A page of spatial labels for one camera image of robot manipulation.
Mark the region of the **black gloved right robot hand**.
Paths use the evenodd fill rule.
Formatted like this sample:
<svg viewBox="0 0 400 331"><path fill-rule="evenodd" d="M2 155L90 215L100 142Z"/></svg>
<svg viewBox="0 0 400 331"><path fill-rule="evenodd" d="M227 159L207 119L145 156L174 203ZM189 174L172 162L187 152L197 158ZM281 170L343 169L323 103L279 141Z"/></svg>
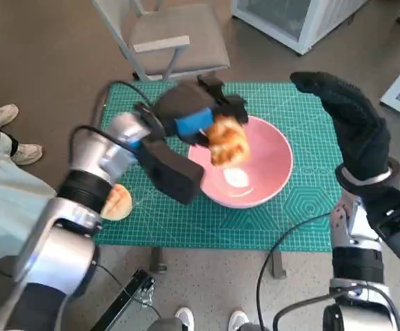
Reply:
<svg viewBox="0 0 400 331"><path fill-rule="evenodd" d="M353 84L327 72L293 72L298 91L320 98L332 117L343 165L365 181L388 170L390 133L370 100Z"/></svg>

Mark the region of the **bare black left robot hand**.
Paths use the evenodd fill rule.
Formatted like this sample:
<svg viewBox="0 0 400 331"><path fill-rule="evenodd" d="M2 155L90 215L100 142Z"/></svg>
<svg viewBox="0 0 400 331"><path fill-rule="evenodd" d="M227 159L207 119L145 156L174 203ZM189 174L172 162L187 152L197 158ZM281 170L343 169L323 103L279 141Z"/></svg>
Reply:
<svg viewBox="0 0 400 331"><path fill-rule="evenodd" d="M206 136L220 116L232 117L240 124L248 122L246 101L238 94L223 93L224 82L214 76L198 76L163 93L152 112L166 136L177 136L190 145L209 146Z"/></svg>

